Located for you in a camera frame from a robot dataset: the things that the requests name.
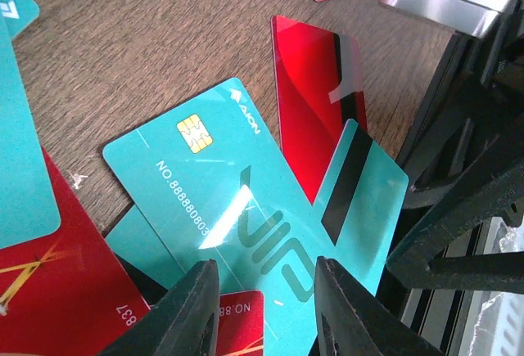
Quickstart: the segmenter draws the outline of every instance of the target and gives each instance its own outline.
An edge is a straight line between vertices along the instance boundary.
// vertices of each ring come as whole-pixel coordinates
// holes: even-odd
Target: turquoise vip card
[[[60,215],[24,85],[0,20],[0,248],[48,235]]]
[[[182,270],[219,265],[222,293],[259,289],[266,354],[307,354],[317,256],[339,259],[238,79],[107,145],[109,166]]]
[[[217,144],[223,150],[212,151]],[[338,256],[376,291],[407,187],[395,162],[351,120],[312,208],[237,79],[114,141],[104,156],[140,208],[133,207],[108,236],[111,248],[166,287],[181,270],[212,258],[219,262],[222,292],[261,289],[266,354],[296,347],[297,354],[309,352],[316,326],[305,285],[312,285],[316,256]],[[167,195],[163,183],[151,182],[158,173]],[[171,190],[194,217],[192,224],[173,208]],[[195,225],[202,237],[187,237],[184,229]],[[153,259],[151,251],[162,258]],[[169,253],[173,260],[167,263]],[[165,262],[169,274],[151,260]]]
[[[0,0],[0,12],[14,38],[38,17],[40,10],[34,0]]]

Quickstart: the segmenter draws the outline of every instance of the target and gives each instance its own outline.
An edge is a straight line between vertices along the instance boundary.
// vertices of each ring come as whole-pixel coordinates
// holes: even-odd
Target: white debris
[[[67,171],[69,173],[69,175],[73,178],[73,188],[75,190],[79,190],[80,189],[80,183],[85,179],[85,178],[88,178],[88,176],[84,176],[83,174],[78,174],[78,173],[71,173],[69,170]]]

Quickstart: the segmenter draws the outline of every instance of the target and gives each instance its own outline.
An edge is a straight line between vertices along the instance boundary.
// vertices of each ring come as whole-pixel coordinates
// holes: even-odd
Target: logo
[[[251,115],[251,113],[247,111],[247,106],[240,103],[240,100],[242,99],[242,92],[240,90],[236,90],[235,88],[230,88],[229,92],[231,93],[231,99],[238,104],[238,107],[244,114],[244,117],[246,117],[247,123],[249,123],[251,128],[253,128],[253,131],[255,131],[255,135],[258,135],[260,133],[259,125],[256,123],[255,118]]]
[[[251,167],[248,166],[240,173],[240,186],[250,186],[251,183]],[[246,248],[257,246],[253,252],[251,259],[253,263],[258,264],[265,259],[275,247],[287,236],[291,231],[291,225],[289,222],[284,221],[281,223],[284,214],[282,211],[277,210],[275,213],[266,219],[262,225],[260,225],[253,233],[247,231],[249,210],[244,210],[240,217],[238,217],[238,239]],[[266,237],[271,231],[272,234],[261,244],[260,241]],[[298,257],[302,266],[304,266],[306,272],[311,278],[311,286],[303,287],[302,283],[295,274],[295,271],[289,264],[282,266],[282,276],[286,280],[287,284],[295,294],[296,298],[301,302],[306,302],[313,295],[314,290],[314,263],[305,251],[304,246],[296,237],[288,238],[260,268],[260,273],[263,275],[268,274],[274,267],[291,252],[295,253]]]
[[[193,154],[204,150],[213,142],[213,138],[198,115],[191,115],[182,120],[177,124],[177,128]]]
[[[4,18],[19,19],[18,11],[16,10],[15,2],[0,2],[0,11]]]

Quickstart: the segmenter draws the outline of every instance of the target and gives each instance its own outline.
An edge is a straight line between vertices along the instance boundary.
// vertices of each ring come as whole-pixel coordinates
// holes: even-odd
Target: wooden table
[[[41,143],[101,231],[131,200],[104,163],[111,139],[231,76],[278,139],[270,18],[355,37],[369,131],[396,156],[447,30],[377,0],[35,0],[40,18],[14,42]]]

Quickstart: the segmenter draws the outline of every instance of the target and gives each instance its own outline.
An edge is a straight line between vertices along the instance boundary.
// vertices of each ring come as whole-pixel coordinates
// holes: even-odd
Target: silver metal part
[[[378,0],[461,33],[483,38],[513,0]]]

